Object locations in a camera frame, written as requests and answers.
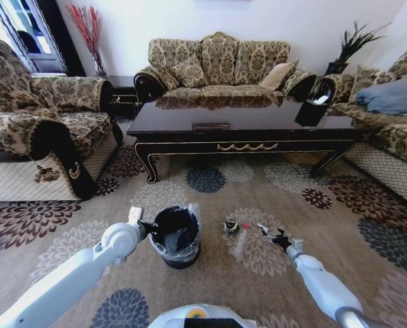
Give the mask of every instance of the table leg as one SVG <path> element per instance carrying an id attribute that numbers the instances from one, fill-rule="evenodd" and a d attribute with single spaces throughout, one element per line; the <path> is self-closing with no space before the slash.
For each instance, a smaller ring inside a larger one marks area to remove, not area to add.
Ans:
<path id="1" fill-rule="evenodd" d="M 135 143 L 135 153 L 148 172 L 148 183 L 155 183 L 158 177 L 158 171 L 156 170 L 150 149 L 148 149 L 146 145 L 137 142 Z"/>
<path id="2" fill-rule="evenodd" d="M 320 161 L 318 161 L 318 163 L 311 168 L 310 176 L 313 178 L 319 177 L 329 165 L 333 164 L 337 159 L 346 154 L 354 144 L 355 142 L 346 143 L 344 146 L 342 145 L 341 148 L 336 149 L 333 152 L 329 152 L 323 156 L 323 158 L 321 158 Z"/>

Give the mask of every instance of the vase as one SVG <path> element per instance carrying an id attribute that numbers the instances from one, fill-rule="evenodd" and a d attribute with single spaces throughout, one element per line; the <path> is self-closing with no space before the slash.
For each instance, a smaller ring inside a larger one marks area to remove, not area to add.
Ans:
<path id="1" fill-rule="evenodd" d="M 105 69 L 102 65 L 102 58 L 100 57 L 99 51 L 96 49 L 93 52 L 93 60 L 94 60 L 94 69 L 96 70 L 96 74 L 98 77 L 107 77 Z"/>
<path id="2" fill-rule="evenodd" d="M 348 63 L 341 63 L 339 61 L 334 61 L 328 64 L 328 69 L 326 70 L 325 75 L 328 74 L 341 74 L 345 70 Z"/>

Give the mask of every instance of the rug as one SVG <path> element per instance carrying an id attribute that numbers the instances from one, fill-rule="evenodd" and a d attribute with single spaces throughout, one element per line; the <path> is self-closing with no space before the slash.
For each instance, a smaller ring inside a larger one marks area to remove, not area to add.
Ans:
<path id="1" fill-rule="evenodd" d="M 128 125 L 121 123 L 124 131 Z M 202 231 L 193 266 L 168 267 L 147 238 L 53 326 L 143 328 L 172 308 L 211 303 L 268 328 L 336 327 L 260 223 L 302 238 L 368 316 L 407 327 L 407 206 L 380 184 L 342 160 L 312 179 L 315 154 L 159 156 L 159 182 L 148 184 L 133 142 L 125 137 L 88 201 L 0 203 L 0 313 L 126 221 L 131 206 L 151 221 L 166 207 L 194 204 Z M 227 219 L 245 228 L 226 235 Z"/>

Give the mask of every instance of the beige pillow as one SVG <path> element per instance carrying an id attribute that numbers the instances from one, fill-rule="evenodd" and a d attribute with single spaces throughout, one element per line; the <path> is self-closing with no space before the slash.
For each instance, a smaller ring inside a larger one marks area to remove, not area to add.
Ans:
<path id="1" fill-rule="evenodd" d="M 179 80 L 184 87 L 204 87 L 208 85 L 197 58 L 190 58 L 178 65 L 170 67 L 170 72 Z"/>
<path id="2" fill-rule="evenodd" d="M 267 74 L 267 77 L 258 83 L 258 85 L 261 85 L 270 91 L 277 90 L 284 84 L 284 81 L 293 74 L 298 62 L 299 59 L 293 61 L 292 63 L 282 63 L 276 65 L 274 68 L 272 68 L 269 74 Z"/>
<path id="3" fill-rule="evenodd" d="M 167 68 L 152 66 L 152 70 L 154 70 L 155 74 L 158 75 L 168 91 L 179 88 L 179 81 L 169 72 Z"/>
<path id="4" fill-rule="evenodd" d="M 383 84 L 396 80 L 396 75 L 392 72 L 381 72 L 376 68 L 365 68 L 357 66 L 354 86 L 351 90 L 348 103 L 356 103 L 356 94 L 366 87 L 371 87 L 376 84 Z"/>

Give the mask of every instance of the black tissue box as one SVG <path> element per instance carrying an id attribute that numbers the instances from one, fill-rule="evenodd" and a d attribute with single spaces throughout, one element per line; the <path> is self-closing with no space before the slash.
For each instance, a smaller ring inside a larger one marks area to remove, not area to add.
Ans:
<path id="1" fill-rule="evenodd" d="M 306 100 L 294 121 L 301 126 L 317 126 L 328 108 L 329 104 L 317 105 L 312 100 Z"/>

